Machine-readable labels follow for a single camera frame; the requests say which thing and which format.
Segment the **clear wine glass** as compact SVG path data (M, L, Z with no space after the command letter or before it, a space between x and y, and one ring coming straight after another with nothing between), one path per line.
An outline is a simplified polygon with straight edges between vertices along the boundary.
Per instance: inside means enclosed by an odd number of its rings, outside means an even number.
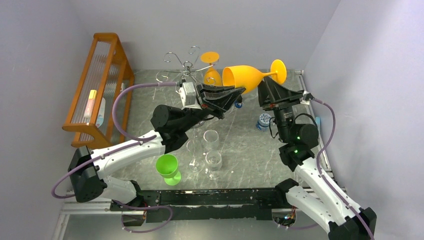
M219 134L213 129L206 130L202 138L203 147L207 151L216 150L219 146Z
M198 140L191 139L186 144L186 148L191 154L191 160L189 162L189 168L195 173L201 172L205 164L202 160L201 144Z
M223 161L222 156L217 150L209 151L205 156L206 175L210 180L217 180L218 171L221 169Z

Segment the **green plastic wine glass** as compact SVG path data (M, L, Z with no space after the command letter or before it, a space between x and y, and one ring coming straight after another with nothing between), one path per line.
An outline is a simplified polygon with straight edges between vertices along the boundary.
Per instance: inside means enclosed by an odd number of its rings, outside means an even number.
M169 186L176 186L182 178L178 159L172 154L160 156L155 164L156 171L163 177Z

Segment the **yellow pink tube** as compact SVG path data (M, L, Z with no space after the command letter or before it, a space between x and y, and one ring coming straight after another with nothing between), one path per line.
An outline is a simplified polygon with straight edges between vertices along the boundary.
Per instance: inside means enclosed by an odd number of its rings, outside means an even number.
M91 89L87 98L87 103L84 109L83 118L90 119L93 113L95 101L97 97L97 90Z

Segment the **light blue edge clip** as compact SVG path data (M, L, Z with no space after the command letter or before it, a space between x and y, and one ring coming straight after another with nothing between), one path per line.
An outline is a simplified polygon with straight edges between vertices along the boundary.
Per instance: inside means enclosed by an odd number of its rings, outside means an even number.
M318 132L320 133L321 132L321 118L316 116L315 117L315 123L317 125Z

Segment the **orange wooden rack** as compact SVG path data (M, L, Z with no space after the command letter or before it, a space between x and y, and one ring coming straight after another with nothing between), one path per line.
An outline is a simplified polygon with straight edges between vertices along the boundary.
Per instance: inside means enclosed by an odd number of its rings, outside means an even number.
M74 132L71 146L87 146L91 149L109 147L125 140L115 127L112 108L116 97L135 83L119 36L113 32L99 32L93 41L70 104L62 129ZM97 90L91 118L83 118L90 90ZM104 122L96 127L96 120L102 98L105 98Z

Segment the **blue black utility tool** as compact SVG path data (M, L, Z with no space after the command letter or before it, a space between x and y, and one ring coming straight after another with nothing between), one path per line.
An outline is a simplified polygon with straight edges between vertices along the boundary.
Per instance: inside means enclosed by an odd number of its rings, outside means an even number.
M239 101L239 100L236 100L236 101L234 102L234 106L235 106L237 109L240 109L240 108L242 108L242 107L243 107L243 102L242 102L242 101Z

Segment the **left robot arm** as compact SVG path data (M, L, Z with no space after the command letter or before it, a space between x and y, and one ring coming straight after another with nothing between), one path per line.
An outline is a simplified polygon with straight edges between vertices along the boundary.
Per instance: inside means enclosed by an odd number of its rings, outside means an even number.
M112 174L139 160L180 149L189 139L187 131L210 116L223 119L225 112L246 90L240 86L157 82L137 84L123 93L147 87L178 87L183 107L158 105L150 120L153 129L142 136L130 136L126 142L104 148L78 148L66 175L73 188L72 197L77 202L85 203L101 197L121 202L130 210L139 209L143 196L138 184L116 179Z

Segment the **chrome wine glass rack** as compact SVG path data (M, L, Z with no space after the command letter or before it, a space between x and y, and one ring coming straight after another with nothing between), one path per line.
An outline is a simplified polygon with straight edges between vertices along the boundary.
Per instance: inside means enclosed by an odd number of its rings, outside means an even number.
M182 70L174 71L175 74L180 75L180 82L176 84L175 91L178 93L179 89L183 82L186 82L190 79L194 86L198 84L204 84L203 80L198 80L195 76L197 72L201 72L203 70L208 70L209 65L204 68L195 68L196 60L194 62L191 61L181 61L178 55L174 52L168 52L164 55L163 60L167 63L172 61L172 56L174 56L177 61L180 63ZM172 122L178 123L181 120L184 120L187 117L191 116L191 108L180 108L173 107L167 105L159 105L155 108L152 118L151 124L153 125L156 131L169 132L172 128Z

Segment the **orange plastic wine glass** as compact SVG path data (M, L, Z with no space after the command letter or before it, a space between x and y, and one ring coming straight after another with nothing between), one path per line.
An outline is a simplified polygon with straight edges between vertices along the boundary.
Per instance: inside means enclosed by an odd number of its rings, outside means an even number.
M208 64L208 69L203 77L203 83L212 86L222 86L223 81L219 72L214 68L214 65L219 61L220 55L214 51L208 51L200 56L203 63Z
M245 88L244 94L255 89L264 77L271 77L276 83L282 85L287 78L287 68L280 59L275 59L270 72L261 72L253 66L235 65L225 67L222 71L222 85L225 87Z

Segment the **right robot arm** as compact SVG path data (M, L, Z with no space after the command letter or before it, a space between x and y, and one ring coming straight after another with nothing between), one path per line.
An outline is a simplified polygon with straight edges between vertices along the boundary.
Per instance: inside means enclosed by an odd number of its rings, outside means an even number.
M296 123L293 106L314 101L328 106L311 93L293 91L266 76L258 85L258 101L265 111L273 111L279 140L282 163L298 175L314 191L311 196L294 179L275 186L275 202L280 207L292 207L304 212L320 226L330 240L373 240L377 222L376 213L363 208L344 192L321 166L321 155L312 149L319 144L319 128L314 117L312 123Z

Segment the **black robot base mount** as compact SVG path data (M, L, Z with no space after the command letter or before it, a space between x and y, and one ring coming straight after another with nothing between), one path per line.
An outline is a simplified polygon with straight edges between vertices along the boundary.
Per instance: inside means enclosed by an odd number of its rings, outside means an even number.
M283 200L275 188L235 188L203 190L144 190L129 203L131 207L150 206L147 223L171 220L244 219L272 220L277 212L289 211L292 206Z

